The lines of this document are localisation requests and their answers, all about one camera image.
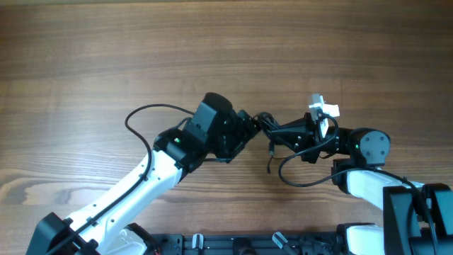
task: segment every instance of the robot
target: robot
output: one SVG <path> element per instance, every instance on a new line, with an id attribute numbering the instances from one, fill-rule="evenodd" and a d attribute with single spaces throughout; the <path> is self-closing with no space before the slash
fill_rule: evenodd
<path id="1" fill-rule="evenodd" d="M 128 125 L 136 112 L 166 106 L 193 115 L 163 131 L 153 147 Z M 338 106 L 319 94 L 311 96 L 303 118 L 280 125 L 269 113 L 236 113 L 223 96 L 207 93 L 192 113 L 156 104 L 134 110 L 126 127 L 143 141 L 147 155 L 126 177 L 102 197 L 60 219 L 53 212 L 35 228 L 27 255 L 409 255 L 453 254 L 453 193 L 442 183 L 424 184 L 383 171 L 390 137 L 372 128 L 338 127 Z M 284 159 L 279 177 L 295 187 L 332 180 L 339 189 L 365 199 L 383 211 L 384 226 L 371 223 L 339 224 L 334 232 L 287 235 L 183 236 L 149 234 L 133 219 L 150 202 L 172 189 L 203 162 L 231 162 L 257 133 L 269 138 L 269 151 L 286 146 L 294 154 Z M 282 169 L 300 157 L 315 164 L 321 152 L 349 155 L 333 160 L 332 175 L 314 183 L 288 181 Z M 419 221 L 429 228 L 419 227 Z"/>

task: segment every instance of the brown floor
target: brown floor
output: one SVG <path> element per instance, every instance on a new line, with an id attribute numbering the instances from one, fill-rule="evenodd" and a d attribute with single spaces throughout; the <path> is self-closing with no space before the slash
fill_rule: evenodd
<path id="1" fill-rule="evenodd" d="M 341 126 L 391 135 L 386 170 L 452 186 L 452 31 L 448 6 L 375 0 L 0 8 L 0 254 L 24 254 L 43 216 L 90 203 L 141 160 L 144 146 L 123 125 L 131 110 L 195 110 L 208 91 L 281 123 L 322 93 L 340 105 Z M 152 141 L 183 117 L 148 110 L 132 125 Z M 137 222 L 183 234 L 382 223 L 331 182 L 286 186 L 265 173 L 267 160 L 261 134 L 232 163 L 204 164 Z M 314 181 L 330 167 L 294 161 L 287 175 Z"/>

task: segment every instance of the wood grain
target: wood grain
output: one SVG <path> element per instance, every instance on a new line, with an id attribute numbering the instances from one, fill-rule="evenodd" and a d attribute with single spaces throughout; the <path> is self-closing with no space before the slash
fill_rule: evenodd
<path id="1" fill-rule="evenodd" d="M 90 203 L 141 160 L 123 125 L 130 111 L 194 110 L 208 91 L 281 123 L 322 93 L 341 126 L 390 134 L 386 170 L 453 185 L 452 17 L 443 5 L 377 0 L 0 8 L 0 254 L 24 254 L 43 216 Z M 153 140 L 183 117 L 155 109 L 132 125 Z M 204 164 L 137 222 L 183 234 L 382 223 L 330 182 L 298 189 L 267 175 L 266 149 L 259 135 L 232 163 Z M 285 171 L 308 182 L 330 167 L 294 160 Z"/>

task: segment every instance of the wooden floor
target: wooden floor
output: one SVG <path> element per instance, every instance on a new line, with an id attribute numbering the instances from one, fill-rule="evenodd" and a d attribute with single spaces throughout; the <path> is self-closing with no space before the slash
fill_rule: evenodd
<path id="1" fill-rule="evenodd" d="M 395 1 L 254 1 L 0 8 L 0 254 L 24 254 L 36 223 L 90 203 L 145 155 L 123 121 L 148 103 L 300 118 L 322 93 L 340 126 L 392 138 L 387 171 L 453 186 L 451 6 Z M 185 115 L 137 114 L 150 141 Z M 137 222 L 153 233 L 334 230 L 382 213 L 331 182 L 266 174 L 259 134 L 230 164 L 206 163 Z M 277 154 L 289 154 L 278 149 Z M 315 181 L 331 160 L 294 160 Z"/>

